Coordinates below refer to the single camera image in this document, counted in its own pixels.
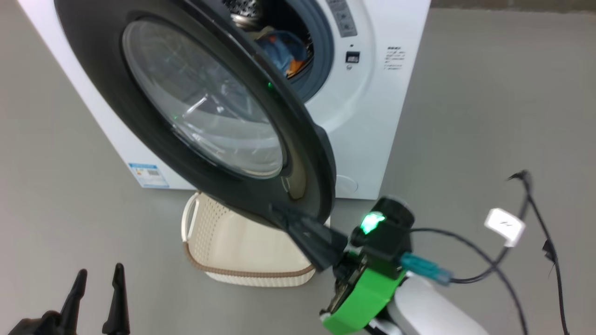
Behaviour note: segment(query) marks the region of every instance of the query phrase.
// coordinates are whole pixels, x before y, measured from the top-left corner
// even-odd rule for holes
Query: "brown trim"
[[[314,266],[309,265],[308,267],[299,270],[299,271],[292,271],[292,272],[245,272],[245,271],[232,271],[232,270],[224,270],[219,268],[213,268],[211,266],[203,265],[197,262],[190,253],[190,248],[188,247],[187,242],[182,243],[182,248],[184,249],[184,253],[186,254],[188,260],[194,265],[195,268],[205,271],[205,272],[212,272],[215,274],[221,275],[233,275],[236,277],[258,277],[258,278],[281,278],[281,277],[298,277],[301,275],[305,275],[308,272],[311,272],[315,269]]]

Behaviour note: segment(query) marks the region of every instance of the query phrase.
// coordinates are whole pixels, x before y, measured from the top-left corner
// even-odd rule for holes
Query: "washing machine side panel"
[[[55,10],[53,0],[18,0],[29,20],[56,58],[75,90],[110,140],[126,167],[133,172],[130,164],[155,169],[163,178],[139,183],[143,187],[174,188],[194,190],[189,182],[180,177],[168,165],[147,148],[120,120],[97,91],[72,51]]]

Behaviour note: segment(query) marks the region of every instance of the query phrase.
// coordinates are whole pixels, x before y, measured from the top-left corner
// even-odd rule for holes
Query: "door glass window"
[[[262,107],[198,43],[151,21],[129,24],[122,43],[139,86],[188,145],[253,178],[281,170],[280,141]]]

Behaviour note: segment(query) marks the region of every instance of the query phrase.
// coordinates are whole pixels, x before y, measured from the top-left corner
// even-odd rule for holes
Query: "green light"
[[[368,234],[369,232],[373,231],[377,226],[378,223],[385,220],[385,217],[381,212],[370,212],[364,217],[362,223],[360,224],[360,229],[364,232],[364,234]]]

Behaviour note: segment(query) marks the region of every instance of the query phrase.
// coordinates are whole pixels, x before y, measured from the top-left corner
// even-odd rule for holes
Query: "cable tag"
[[[488,212],[485,227],[505,237],[505,247],[512,248],[516,246],[522,236],[526,224],[511,213],[500,208],[493,208]]]

